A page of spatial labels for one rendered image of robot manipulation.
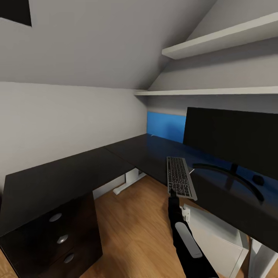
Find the keyboard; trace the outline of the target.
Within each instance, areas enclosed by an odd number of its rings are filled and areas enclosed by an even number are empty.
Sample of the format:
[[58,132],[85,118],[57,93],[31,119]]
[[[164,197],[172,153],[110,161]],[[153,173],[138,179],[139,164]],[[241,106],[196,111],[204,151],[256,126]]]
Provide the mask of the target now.
[[173,189],[178,197],[197,201],[185,158],[167,156],[167,179],[168,195],[171,195],[171,189]]

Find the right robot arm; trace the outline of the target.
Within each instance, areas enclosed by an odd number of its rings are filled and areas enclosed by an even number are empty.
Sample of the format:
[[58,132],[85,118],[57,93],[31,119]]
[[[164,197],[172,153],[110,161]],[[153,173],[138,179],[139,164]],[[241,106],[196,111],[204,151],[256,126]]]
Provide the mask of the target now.
[[190,209],[180,207],[179,197],[173,189],[168,198],[168,217],[173,232],[173,245],[186,278],[219,278],[193,238],[188,226]]

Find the mouse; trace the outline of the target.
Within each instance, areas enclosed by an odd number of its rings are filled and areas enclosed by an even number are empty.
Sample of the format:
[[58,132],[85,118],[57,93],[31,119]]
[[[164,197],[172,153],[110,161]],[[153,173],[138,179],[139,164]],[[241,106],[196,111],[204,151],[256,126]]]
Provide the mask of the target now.
[[262,176],[260,176],[260,175],[254,175],[253,176],[253,180],[258,182],[258,183],[264,184],[264,178]]

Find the monitor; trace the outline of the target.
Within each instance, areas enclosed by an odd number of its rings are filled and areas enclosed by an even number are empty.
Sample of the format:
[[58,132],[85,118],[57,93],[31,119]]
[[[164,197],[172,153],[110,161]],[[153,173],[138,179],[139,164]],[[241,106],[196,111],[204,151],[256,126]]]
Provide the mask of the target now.
[[231,169],[208,166],[230,173],[250,185],[264,202],[262,193],[236,174],[238,166],[278,180],[278,114],[188,107],[183,144],[230,163]]

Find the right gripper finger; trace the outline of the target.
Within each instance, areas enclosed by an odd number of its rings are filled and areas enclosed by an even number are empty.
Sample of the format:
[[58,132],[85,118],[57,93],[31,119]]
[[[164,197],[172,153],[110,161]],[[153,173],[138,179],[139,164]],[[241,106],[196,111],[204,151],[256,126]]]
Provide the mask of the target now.
[[175,191],[174,191],[173,189],[171,189],[171,195],[170,195],[170,197],[177,197],[177,195],[176,195],[176,193],[175,193]]

